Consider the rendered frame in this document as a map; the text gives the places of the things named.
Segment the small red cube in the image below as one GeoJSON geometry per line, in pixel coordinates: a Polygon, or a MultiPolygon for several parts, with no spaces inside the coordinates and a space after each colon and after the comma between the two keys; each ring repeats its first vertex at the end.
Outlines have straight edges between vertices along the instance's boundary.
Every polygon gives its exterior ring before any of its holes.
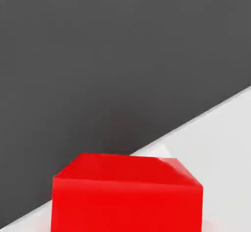
{"type": "Polygon", "coordinates": [[[83,153],[53,178],[51,232],[201,232],[202,202],[178,159],[83,153]]]}

